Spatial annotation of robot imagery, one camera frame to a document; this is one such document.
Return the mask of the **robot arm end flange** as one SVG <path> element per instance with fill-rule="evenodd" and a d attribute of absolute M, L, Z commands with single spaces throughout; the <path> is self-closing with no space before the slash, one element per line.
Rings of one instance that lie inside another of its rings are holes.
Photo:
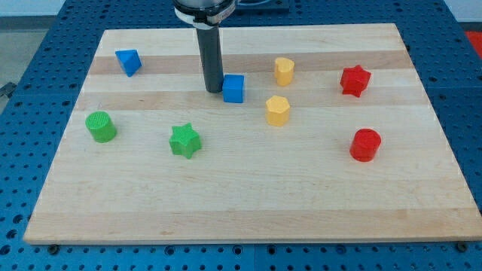
<path fill-rule="evenodd" d="M 236 9 L 237 0 L 172 0 L 175 15 L 197 29 L 217 27 Z"/>

